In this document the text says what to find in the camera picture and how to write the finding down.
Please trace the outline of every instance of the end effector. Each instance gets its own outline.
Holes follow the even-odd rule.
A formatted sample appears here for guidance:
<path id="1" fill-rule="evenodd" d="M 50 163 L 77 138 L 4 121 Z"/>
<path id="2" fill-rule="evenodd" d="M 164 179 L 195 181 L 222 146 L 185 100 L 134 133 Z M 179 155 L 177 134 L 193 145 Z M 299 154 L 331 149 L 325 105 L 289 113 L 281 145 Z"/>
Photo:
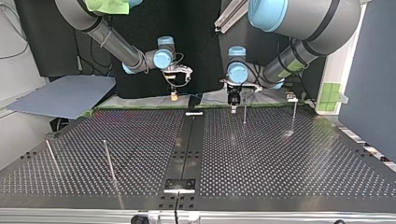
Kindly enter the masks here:
<path id="1" fill-rule="evenodd" d="M 264 67 L 258 64 L 247 63 L 247 51 L 240 46 L 234 46 L 228 52 L 229 63 L 227 65 L 227 73 L 223 82 L 227 86 L 228 104 L 235 113 L 236 108 L 241 105 L 241 91 L 245 89 L 253 89 L 254 92 L 262 91 L 260 85 L 261 79 L 264 79 Z M 280 89 L 283 80 L 277 83 L 271 89 Z"/>
<path id="2" fill-rule="evenodd" d="M 175 41 L 172 36 L 163 36 L 158 38 L 158 49 L 142 53 L 142 60 L 136 66 L 128 66 L 122 64 L 124 71 L 127 74 L 136 74 L 144 71 L 146 74 L 149 69 L 161 69 L 163 77 L 171 86 L 172 101 L 178 99 L 177 88 L 186 86 L 191 81 L 192 69 L 186 65 L 181 64 L 184 55 L 177 53 Z M 177 76 L 184 75 L 184 84 L 176 84 Z"/>

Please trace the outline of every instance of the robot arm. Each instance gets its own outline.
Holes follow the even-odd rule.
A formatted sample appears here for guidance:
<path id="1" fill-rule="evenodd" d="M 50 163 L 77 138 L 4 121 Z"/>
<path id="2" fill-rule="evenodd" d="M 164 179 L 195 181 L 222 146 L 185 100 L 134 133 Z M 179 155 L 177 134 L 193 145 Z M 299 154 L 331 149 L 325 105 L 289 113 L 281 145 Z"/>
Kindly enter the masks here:
<path id="1" fill-rule="evenodd" d="M 254 27 L 292 38 L 287 49 L 265 68 L 261 67 L 259 77 L 252 72 L 253 64 L 233 63 L 232 47 L 226 77 L 228 89 L 252 83 L 275 87 L 285 77 L 303 71 L 316 58 L 344 46 L 355 33 L 360 16 L 359 0 L 250 0 L 248 19 Z M 244 61 L 244 54 L 246 51 L 236 56 Z"/>
<path id="2" fill-rule="evenodd" d="M 138 73 L 147 70 L 143 52 L 129 45 L 115 29 L 106 24 L 102 16 L 90 12 L 84 1 L 55 0 L 55 3 L 70 25 L 90 35 L 131 71 Z"/>
<path id="3" fill-rule="evenodd" d="M 103 20 L 102 13 L 93 13 L 87 9 L 83 0 L 55 0 L 61 14 L 70 25 L 83 33 L 90 35 L 102 48 L 122 61 L 122 67 L 127 74 L 149 72 L 149 69 L 159 68 L 163 76 L 172 87 L 172 99 L 177 100 L 177 88 L 187 85 L 191 80 L 192 70 L 177 61 L 174 39 L 163 36 L 158 39 L 158 49 L 143 53 L 131 46 L 112 27 Z M 184 85 L 176 85 L 177 74 L 186 75 Z"/>

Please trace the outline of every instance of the black cable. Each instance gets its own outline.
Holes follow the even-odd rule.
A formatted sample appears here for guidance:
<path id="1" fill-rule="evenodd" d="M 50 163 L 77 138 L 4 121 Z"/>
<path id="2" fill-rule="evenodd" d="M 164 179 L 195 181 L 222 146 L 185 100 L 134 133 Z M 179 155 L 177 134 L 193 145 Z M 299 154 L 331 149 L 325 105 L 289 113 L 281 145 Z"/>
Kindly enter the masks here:
<path id="1" fill-rule="evenodd" d="M 294 74 L 295 76 L 297 76 L 300 79 L 300 83 L 304 88 L 304 91 L 306 92 L 306 95 L 309 97 L 309 99 L 311 100 L 312 104 L 314 104 L 315 107 L 317 107 L 317 103 L 314 102 L 314 98 L 312 98 L 312 96 L 309 94 L 308 90 L 305 87 L 305 84 L 303 83 L 303 79 L 300 77 L 300 74 Z"/>
<path id="2" fill-rule="evenodd" d="M 303 60 L 304 63 L 303 63 L 303 62 L 300 62 L 300 63 L 303 63 L 304 65 L 306 65 L 305 68 L 302 68 L 302 69 L 300 69 L 299 71 L 291 71 L 291 70 L 289 70 L 289 68 L 287 68 L 287 67 L 285 66 L 285 64 L 283 64 L 283 62 L 282 62 L 282 60 L 281 60 L 281 58 L 280 58 L 280 40 L 281 40 L 281 39 L 282 39 L 282 35 L 279 36 L 279 39 L 278 39 L 278 41 L 277 41 L 277 59 L 278 59 L 280 65 L 282 66 L 283 69 L 285 69 L 285 71 L 287 71 L 288 73 L 290 73 L 292 76 L 297 76 L 297 77 L 300 79 L 300 83 L 301 83 L 301 85 L 303 86 L 304 91 L 306 92 L 306 95 L 309 97 L 309 100 L 311 100 L 312 104 L 314 104 L 314 106 L 317 107 L 317 104 L 314 102 L 314 98 L 312 98 L 312 97 L 311 97 L 311 94 L 309 94 L 308 90 L 307 90 L 306 87 L 305 87 L 305 84 L 303 83 L 303 79 L 302 79 L 301 76 L 300 76 L 300 74 L 301 74 L 306 68 L 308 68 L 309 64 L 306 63 L 306 62 L 304 62 L 304 60 Z"/>
<path id="3" fill-rule="evenodd" d="M 294 56 L 296 59 L 303 64 L 305 69 L 309 66 L 309 63 L 307 63 L 303 58 L 300 57 L 300 54 L 297 52 L 297 48 L 294 46 L 293 38 L 290 39 L 290 48 L 293 51 Z"/>
<path id="4" fill-rule="evenodd" d="M 100 75 L 105 76 L 105 73 L 103 73 L 102 71 L 100 71 L 99 69 L 95 68 L 95 66 L 93 65 L 93 63 L 91 63 L 90 61 L 88 61 L 87 59 L 83 58 L 80 54 L 79 51 L 79 47 L 78 47 L 78 40 L 77 40 L 77 34 L 76 34 L 76 29 L 73 28 L 73 37 L 75 39 L 75 44 L 76 44 L 76 52 L 77 52 L 77 56 L 79 57 L 80 61 L 81 61 L 81 65 L 82 62 L 84 62 L 85 64 L 87 64 L 90 68 L 91 68 L 91 75 L 93 75 L 94 71 L 98 72 Z M 78 75 L 81 75 L 83 72 L 84 68 L 81 69 L 81 71 L 79 71 Z"/>

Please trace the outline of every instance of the metal rod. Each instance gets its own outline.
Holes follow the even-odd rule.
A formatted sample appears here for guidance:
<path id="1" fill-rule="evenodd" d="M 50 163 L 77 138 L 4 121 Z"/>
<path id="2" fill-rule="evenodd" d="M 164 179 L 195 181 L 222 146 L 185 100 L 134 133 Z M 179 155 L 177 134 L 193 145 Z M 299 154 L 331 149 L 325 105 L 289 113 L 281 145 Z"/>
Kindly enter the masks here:
<path id="1" fill-rule="evenodd" d="M 297 104 L 298 104 L 298 102 L 294 103 L 293 120 L 295 120 L 295 118 L 296 118 Z"/>
<path id="2" fill-rule="evenodd" d="M 105 151 L 106 151 L 108 166 L 110 167 L 110 172 L 111 172 L 111 177 L 113 177 L 114 181 L 117 181 L 116 174 L 114 173 L 114 169 L 113 169 L 113 162 L 111 162 L 110 151 L 108 150 L 108 146 L 107 146 L 107 141 L 106 140 L 103 140 L 103 146 L 104 146 Z"/>
<path id="3" fill-rule="evenodd" d="M 245 95 L 245 114 L 244 114 L 244 124 L 247 123 L 247 113 L 248 113 L 248 97 Z"/>
<path id="4" fill-rule="evenodd" d="M 50 145 L 50 141 L 48 139 L 46 140 L 46 144 L 49 149 L 50 156 L 52 157 L 53 160 L 56 160 L 55 154 L 53 154 L 52 146 Z"/>

